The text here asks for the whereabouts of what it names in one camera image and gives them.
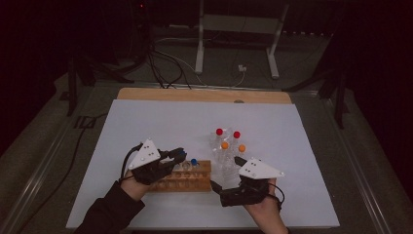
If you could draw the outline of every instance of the wooden block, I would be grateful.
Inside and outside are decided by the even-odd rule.
[[[209,192],[210,161],[198,161],[199,167],[192,167],[185,161],[172,174],[154,183],[150,192]]]

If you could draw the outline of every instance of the hand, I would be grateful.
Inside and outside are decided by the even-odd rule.
[[[151,185],[137,182],[131,171],[127,171],[124,178],[121,182],[121,188],[135,201],[139,201],[151,187]]]
[[[276,185],[276,179],[270,178],[268,182]],[[275,196],[275,187],[269,186],[269,193]],[[288,233],[282,222],[277,201],[271,197],[266,197],[261,203],[254,205],[244,205],[245,209],[254,219],[258,227],[266,234]]]

